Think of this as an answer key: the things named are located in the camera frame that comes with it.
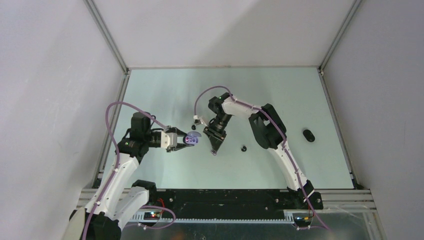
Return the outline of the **purple charging case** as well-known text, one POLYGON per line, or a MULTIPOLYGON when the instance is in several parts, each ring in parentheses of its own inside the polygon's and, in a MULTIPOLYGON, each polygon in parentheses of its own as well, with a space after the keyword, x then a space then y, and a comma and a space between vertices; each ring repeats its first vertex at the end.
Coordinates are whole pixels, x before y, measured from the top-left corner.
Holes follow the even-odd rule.
POLYGON ((197 145, 202 135, 197 131, 190 131, 183 138, 184 143, 188 145, 197 145))

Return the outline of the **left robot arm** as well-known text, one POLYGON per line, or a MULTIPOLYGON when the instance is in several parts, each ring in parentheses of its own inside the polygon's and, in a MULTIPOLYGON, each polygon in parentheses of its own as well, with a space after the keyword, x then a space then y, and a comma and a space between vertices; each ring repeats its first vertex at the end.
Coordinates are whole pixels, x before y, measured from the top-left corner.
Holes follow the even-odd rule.
POLYGON ((201 135, 171 126, 152 128, 154 120, 147 112, 133 114, 130 128, 116 144, 115 160, 106 178, 91 200, 72 213, 63 239, 119 240, 140 208, 156 206, 158 194, 154 182, 137 180, 129 193, 121 197, 131 175, 150 148, 161 148, 168 153, 178 151, 198 144, 201 135))

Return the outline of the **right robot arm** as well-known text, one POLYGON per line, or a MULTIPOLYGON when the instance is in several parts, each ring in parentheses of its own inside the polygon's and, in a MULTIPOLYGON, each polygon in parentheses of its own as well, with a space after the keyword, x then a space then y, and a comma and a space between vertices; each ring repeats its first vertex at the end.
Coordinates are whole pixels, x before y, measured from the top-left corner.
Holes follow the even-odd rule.
POLYGON ((205 123, 203 133, 211 144, 211 153, 216 155, 226 139, 225 131, 232 117, 246 119, 254 139, 260 147, 273 154, 291 194, 291 204, 297 209, 310 207, 323 209, 321 194, 302 172, 290 150, 287 129, 271 104, 255 106, 239 101, 229 92, 214 96, 208 101, 208 108, 215 117, 205 123))

